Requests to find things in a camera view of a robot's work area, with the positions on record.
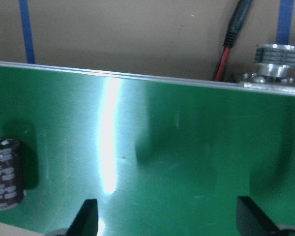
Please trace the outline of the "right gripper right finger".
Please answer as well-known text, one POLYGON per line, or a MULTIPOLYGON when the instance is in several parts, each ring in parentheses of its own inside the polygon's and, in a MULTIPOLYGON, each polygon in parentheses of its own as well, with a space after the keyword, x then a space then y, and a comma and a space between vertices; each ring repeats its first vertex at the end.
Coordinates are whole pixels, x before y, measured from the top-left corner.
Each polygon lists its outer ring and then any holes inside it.
POLYGON ((281 236, 281 230, 248 196, 236 203, 236 228, 241 236, 281 236))

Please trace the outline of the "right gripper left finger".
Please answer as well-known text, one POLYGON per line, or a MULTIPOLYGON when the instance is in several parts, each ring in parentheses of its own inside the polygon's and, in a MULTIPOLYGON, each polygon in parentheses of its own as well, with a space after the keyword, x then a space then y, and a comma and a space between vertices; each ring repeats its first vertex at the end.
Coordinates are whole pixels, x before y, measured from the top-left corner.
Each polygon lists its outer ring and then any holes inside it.
POLYGON ((98 222, 97 199, 87 199, 83 202, 66 235, 96 236, 99 230, 98 222))

